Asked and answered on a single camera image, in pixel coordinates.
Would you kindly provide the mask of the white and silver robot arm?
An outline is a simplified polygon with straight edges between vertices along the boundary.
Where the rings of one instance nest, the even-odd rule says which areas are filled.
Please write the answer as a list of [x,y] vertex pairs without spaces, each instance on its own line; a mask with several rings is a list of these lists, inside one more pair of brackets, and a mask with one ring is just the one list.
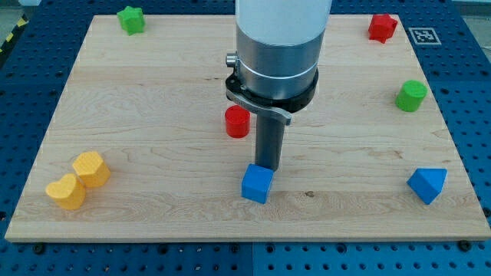
[[255,95],[295,97],[314,81],[332,0],[237,0],[226,64]]

